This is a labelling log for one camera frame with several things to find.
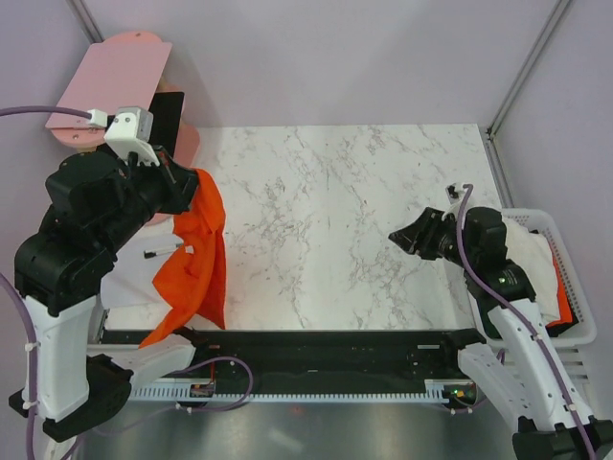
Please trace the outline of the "orange t shirt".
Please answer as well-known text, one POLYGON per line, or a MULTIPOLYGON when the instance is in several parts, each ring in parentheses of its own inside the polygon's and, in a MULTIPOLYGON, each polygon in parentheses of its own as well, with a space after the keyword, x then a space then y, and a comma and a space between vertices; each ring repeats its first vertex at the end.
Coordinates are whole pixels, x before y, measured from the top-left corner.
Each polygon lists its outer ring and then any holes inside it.
POLYGON ((198 170, 197 175, 199 185, 192 209, 173 218, 173 234, 183 243, 152 280, 170 311, 140 348, 165 339, 196 315, 222 330, 226 328, 226 213, 212 176, 204 170, 198 170))

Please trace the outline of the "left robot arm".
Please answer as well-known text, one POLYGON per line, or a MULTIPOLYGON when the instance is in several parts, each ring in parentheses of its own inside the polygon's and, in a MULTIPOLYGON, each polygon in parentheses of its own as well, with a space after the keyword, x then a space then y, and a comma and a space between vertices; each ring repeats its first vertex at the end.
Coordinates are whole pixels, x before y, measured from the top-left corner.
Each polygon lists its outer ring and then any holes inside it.
POLYGON ((89 328, 102 279, 118 252, 156 214, 190 208, 197 173, 164 149, 156 162, 108 150, 77 153, 46 180, 51 206, 14 258, 14 284, 35 335, 26 386, 11 396, 34 409, 50 438, 64 442, 113 418, 131 392, 184 371, 199 377, 210 354, 177 332, 138 350, 90 355, 89 328))

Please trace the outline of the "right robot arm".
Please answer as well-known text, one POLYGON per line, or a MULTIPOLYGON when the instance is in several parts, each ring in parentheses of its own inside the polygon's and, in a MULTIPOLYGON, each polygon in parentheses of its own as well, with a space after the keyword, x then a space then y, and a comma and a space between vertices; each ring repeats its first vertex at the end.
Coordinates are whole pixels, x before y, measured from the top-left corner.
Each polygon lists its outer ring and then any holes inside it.
POLYGON ((486 343, 452 344, 439 352, 448 376, 466 374, 512 432, 518 459, 603 459, 612 450, 612 423, 598 419, 572 383, 544 326, 526 272, 508 257, 507 227, 488 207, 456 214, 426 208, 391 242, 423 260, 461 267, 469 294, 515 362, 510 372, 486 343))

